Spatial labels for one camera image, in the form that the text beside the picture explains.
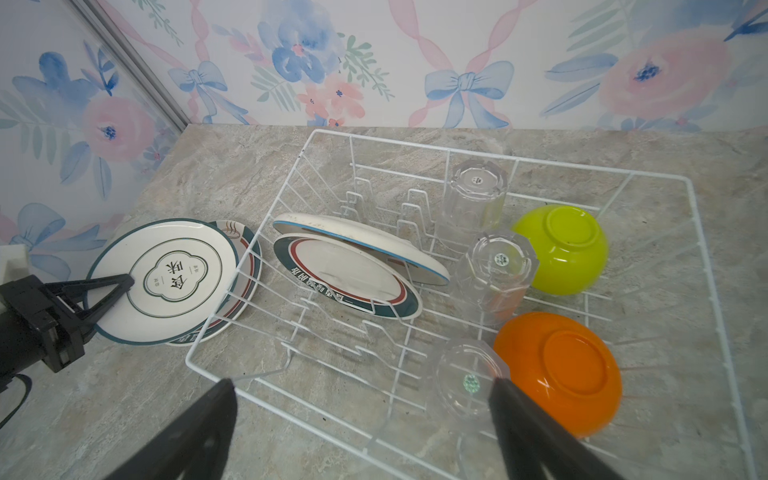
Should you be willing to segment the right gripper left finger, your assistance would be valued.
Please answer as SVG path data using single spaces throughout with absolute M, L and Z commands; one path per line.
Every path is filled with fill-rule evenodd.
M 220 479 L 237 412 L 234 384 L 223 379 L 108 477 Z

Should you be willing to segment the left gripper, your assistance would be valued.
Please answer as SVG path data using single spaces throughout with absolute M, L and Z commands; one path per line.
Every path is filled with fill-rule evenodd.
M 1 389 L 38 361 L 54 372 L 85 353 L 85 339 L 134 285 L 129 274 L 44 283 L 28 275 L 1 286 Z

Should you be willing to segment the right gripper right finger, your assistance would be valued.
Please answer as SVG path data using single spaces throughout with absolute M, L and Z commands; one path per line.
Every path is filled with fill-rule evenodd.
M 494 380 L 489 409 L 510 479 L 621 477 L 511 380 Z

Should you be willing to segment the green rimmed white plate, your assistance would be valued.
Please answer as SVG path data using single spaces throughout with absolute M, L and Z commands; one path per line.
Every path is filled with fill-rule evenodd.
M 203 332 L 202 342 L 222 333 L 231 326 L 231 321 L 238 319 L 246 307 L 246 302 L 252 299 L 258 286 L 261 275 L 260 244 L 256 243 L 252 252 L 248 251 L 255 236 L 254 232 L 244 224 L 234 220 L 217 220 L 210 222 L 210 225 L 215 226 L 229 237 L 236 247 L 238 259 L 244 258 L 244 272 L 238 274 L 231 288 L 232 295 L 227 296 L 207 329 L 203 329 L 203 325 L 200 324 L 194 331 L 167 342 L 168 346 L 190 346 L 201 332 Z

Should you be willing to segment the red green rimmed plate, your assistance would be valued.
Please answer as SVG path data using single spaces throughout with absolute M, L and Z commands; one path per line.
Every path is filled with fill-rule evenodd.
M 314 234 L 284 234 L 273 242 L 280 263 L 305 286 L 378 318 L 410 320 L 423 301 L 401 274 L 362 250 Z

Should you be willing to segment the orange bowl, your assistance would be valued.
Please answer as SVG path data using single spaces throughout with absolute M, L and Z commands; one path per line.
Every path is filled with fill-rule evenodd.
M 586 438 L 619 410 L 621 373 L 606 344 L 568 317 L 531 312 L 503 325 L 493 350 L 510 379 L 570 434 Z

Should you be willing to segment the clear glass cup front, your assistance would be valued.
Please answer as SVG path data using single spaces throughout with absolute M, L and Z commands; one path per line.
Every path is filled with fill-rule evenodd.
M 425 411 L 450 431 L 491 433 L 493 383 L 509 377 L 509 367 L 486 342 L 466 338 L 442 342 L 428 354 L 424 366 Z

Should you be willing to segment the clear glass cup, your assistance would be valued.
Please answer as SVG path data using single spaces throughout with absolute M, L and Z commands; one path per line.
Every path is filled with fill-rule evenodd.
M 486 342 L 466 338 L 442 342 L 428 354 L 424 366 L 425 411 L 450 431 L 491 433 L 493 383 L 509 377 L 509 367 Z
M 482 233 L 451 273 L 452 298 L 462 318 L 488 327 L 511 320 L 538 267 L 526 237 L 501 230 Z
M 452 173 L 443 197 L 436 236 L 469 244 L 480 232 L 495 230 L 508 191 L 508 173 L 490 160 L 469 159 Z

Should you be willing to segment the clear glass cup middle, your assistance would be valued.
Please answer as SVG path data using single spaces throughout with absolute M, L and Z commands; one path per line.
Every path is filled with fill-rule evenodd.
M 501 230 L 482 233 L 451 273 L 452 298 L 462 318 L 488 327 L 511 320 L 538 267 L 526 237 Z

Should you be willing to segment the lime green bowl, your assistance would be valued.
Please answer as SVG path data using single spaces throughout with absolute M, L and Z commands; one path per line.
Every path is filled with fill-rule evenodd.
M 609 258 L 602 227 L 577 207 L 536 208 L 523 215 L 512 231 L 528 239 L 539 261 L 532 286 L 549 295 L 575 295 L 589 289 Z

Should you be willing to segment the clear glass cup back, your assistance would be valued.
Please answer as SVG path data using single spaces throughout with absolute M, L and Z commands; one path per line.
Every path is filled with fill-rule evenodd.
M 452 173 L 443 197 L 436 236 L 469 244 L 480 232 L 495 230 L 508 191 L 508 173 L 490 160 L 469 159 Z

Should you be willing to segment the watermelon pattern plate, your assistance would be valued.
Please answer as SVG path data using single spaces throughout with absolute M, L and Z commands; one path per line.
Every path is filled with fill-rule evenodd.
M 411 242 L 366 224 L 334 216 L 283 213 L 272 222 L 281 234 L 308 233 L 325 236 L 374 256 L 415 283 L 447 286 L 448 269 Z

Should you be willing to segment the left aluminium corner post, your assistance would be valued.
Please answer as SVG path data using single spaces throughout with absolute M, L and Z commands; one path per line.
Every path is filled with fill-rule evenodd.
M 83 0 L 66 0 L 63 4 L 102 40 L 143 92 L 176 129 L 183 132 L 190 123 L 189 118 L 101 4 Z

